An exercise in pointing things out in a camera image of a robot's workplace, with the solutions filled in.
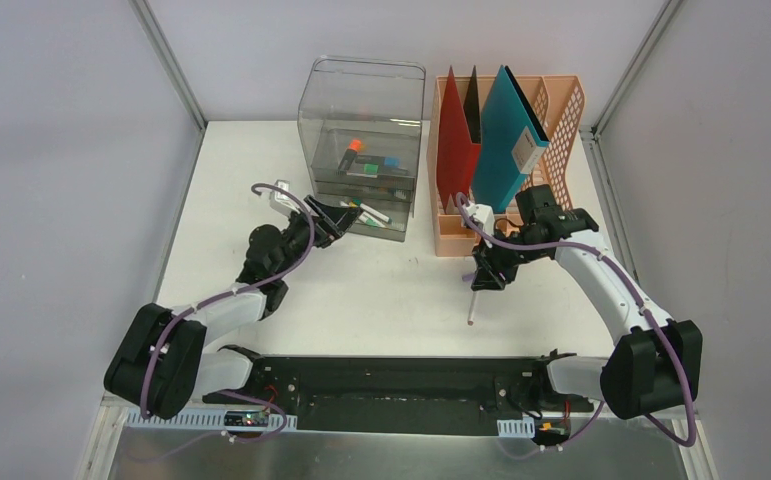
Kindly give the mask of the black highlighter blue cap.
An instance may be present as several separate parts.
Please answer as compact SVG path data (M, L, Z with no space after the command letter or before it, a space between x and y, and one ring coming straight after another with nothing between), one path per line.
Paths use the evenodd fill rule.
M360 164L372 164L380 167L400 167L400 159L397 157L360 154L357 156L356 161Z

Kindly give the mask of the black highlighter orange cap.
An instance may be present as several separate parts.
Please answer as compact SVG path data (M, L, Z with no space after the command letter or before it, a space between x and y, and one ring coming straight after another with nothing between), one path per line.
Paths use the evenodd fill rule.
M349 170L363 148L364 144L360 139L351 140L339 161L338 170L342 172Z

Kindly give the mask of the clear grey drawer organizer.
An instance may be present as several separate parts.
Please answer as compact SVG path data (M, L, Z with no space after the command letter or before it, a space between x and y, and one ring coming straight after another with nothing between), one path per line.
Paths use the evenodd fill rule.
M414 213L426 70L407 61L318 57L297 126L314 197L357 207L351 232L402 242Z

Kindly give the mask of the teal blue folder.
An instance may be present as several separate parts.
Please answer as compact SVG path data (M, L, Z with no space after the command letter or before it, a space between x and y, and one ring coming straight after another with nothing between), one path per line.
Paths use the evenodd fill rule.
M503 214L549 146L549 138L515 75L502 65L481 109L481 151L474 200Z

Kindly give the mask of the red folder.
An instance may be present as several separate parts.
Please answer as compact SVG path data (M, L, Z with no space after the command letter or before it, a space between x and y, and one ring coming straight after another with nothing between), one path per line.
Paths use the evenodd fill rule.
M447 214L455 214L456 195L469 194L481 151L481 119L476 69L468 79L464 96L449 69L440 102L436 162L436 186Z

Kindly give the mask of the black highlighter green cap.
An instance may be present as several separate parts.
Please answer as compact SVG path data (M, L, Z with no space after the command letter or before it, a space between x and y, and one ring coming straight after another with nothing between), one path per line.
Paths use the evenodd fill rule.
M346 171L349 176L376 178L379 175L379 166L376 164L354 164Z

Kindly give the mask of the peach plastic file rack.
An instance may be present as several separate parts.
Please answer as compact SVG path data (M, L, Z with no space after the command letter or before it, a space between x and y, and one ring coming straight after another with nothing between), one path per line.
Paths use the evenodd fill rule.
M547 185L556 202L563 209L571 210L574 205L567 185L567 170L586 104L579 77L518 75L516 79L549 139L548 147L521 188L525 190L533 186ZM459 215L445 212L437 189L439 120L447 81L448 77L443 75L437 76L433 83L426 164L434 252L438 257L452 258L470 255L477 243L477 236L462 226Z

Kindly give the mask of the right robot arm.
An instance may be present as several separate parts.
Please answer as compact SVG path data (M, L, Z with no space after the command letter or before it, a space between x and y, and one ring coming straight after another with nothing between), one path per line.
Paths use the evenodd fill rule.
M490 207L463 194L455 205L465 226L481 238L472 257L471 288L502 291L520 266L549 259L577 283L612 339L607 358L578 355L549 360L528 384L530 400L544 410L568 395L606 403L621 419L651 417L682 406L693 415L699 385L702 333L656 304L611 253L597 222L584 209L563 209L547 185L516 197L521 225L509 234L495 225Z

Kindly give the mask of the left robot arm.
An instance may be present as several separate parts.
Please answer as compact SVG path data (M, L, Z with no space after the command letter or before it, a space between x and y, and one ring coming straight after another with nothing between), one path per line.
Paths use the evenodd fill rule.
M253 369L254 355L206 347L272 315L288 292L285 276L312 249L343 237L363 213L286 193L272 206L285 214L287 226L264 224L250 233L242 271L227 290L189 306L148 303L136 312L103 377L107 392L146 418L164 420L191 399L220 390L247 405L264 396L266 378Z

